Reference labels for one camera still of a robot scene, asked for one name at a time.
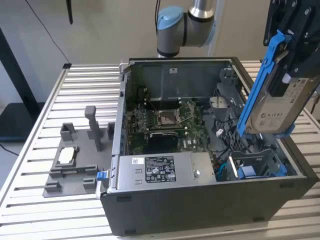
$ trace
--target aluminum workbench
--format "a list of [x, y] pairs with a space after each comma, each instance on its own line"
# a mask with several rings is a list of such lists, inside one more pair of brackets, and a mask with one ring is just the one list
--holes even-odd
[[[243, 61], [255, 79], [259, 61]], [[0, 239], [118, 239], [95, 194], [43, 198], [60, 142], [62, 123], [89, 128], [87, 105], [101, 127], [115, 121], [119, 65], [72, 65], [60, 74], [1, 192]], [[320, 125], [304, 110], [292, 139], [320, 177]], [[287, 202], [269, 222], [136, 236], [133, 239], [320, 239], [320, 183], [300, 200]]]

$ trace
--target robotic arm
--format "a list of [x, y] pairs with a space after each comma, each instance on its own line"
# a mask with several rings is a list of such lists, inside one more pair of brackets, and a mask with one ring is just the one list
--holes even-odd
[[162, 9], [157, 21], [159, 57], [175, 57], [183, 46], [209, 44], [215, 32], [212, 4], [213, 0], [194, 0], [188, 12], [178, 6]]
[[271, 0], [263, 44], [268, 46], [241, 113], [240, 136], [288, 136], [320, 82], [320, 1]]

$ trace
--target cable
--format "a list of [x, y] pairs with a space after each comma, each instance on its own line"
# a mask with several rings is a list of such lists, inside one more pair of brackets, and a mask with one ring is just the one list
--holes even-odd
[[156, 0], [155, 10], [154, 10], [154, 24], [155, 24], [155, 33], [158, 34], [158, 16], [161, 0]]
[[217, 159], [221, 158], [222, 155], [225, 154], [229, 148], [230, 148], [230, 145], [226, 147], [226, 149], [217, 157]]
[[316, 103], [314, 103], [314, 104], [312, 105], [312, 108], [311, 108], [311, 111], [310, 111], [311, 114], [314, 113], [314, 110], [315, 110], [316, 105], [317, 105]]
[[44, 23], [40, 20], [40, 18], [38, 17], [38, 15], [35, 13], [34, 9], [31, 7], [30, 3], [28, 2], [28, 0], [24, 0], [26, 2], [26, 4], [28, 4], [29, 8], [31, 9], [31, 11], [33, 12], [33, 14], [35, 15], [35, 17], [39, 20], [39, 22], [42, 24], [42, 26], [44, 27], [45, 31], [48, 33], [49, 37], [51, 38], [53, 44], [60, 50], [60, 52], [62, 53], [62, 55], [64, 56], [65, 60], [70, 63], [70, 61], [68, 60], [68, 58], [66, 57], [66, 55], [64, 54], [64, 52], [60, 49], [60, 47], [56, 44], [56, 42], [54, 41], [53, 37], [51, 36], [51, 34], [49, 33], [48, 29], [46, 28], [46, 26], [44, 25]]
[[312, 108], [311, 108], [311, 111], [310, 111], [311, 114], [314, 113], [316, 104], [319, 102], [319, 100], [320, 100], [320, 93], [317, 93], [315, 98], [314, 98], [314, 100], [313, 100], [313, 105], [312, 105]]
[[16, 155], [16, 156], [19, 156], [19, 154], [15, 153], [15, 152], [13, 152], [13, 151], [10, 151], [10, 150], [8, 150], [8, 149], [6, 149], [2, 144], [0, 144], [0, 147], [2, 147], [3, 150], [7, 151], [8, 153], [11, 153], [11, 154], [14, 154], [14, 155]]

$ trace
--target white label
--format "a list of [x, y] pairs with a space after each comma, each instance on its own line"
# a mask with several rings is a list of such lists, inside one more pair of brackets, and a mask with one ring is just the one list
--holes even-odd
[[133, 157], [132, 164], [145, 164], [145, 158], [144, 157]]

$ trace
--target motherboard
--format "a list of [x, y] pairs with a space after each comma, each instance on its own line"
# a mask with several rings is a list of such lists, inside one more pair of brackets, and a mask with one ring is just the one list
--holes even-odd
[[147, 101], [127, 112], [129, 153], [207, 152], [208, 131], [196, 101]]

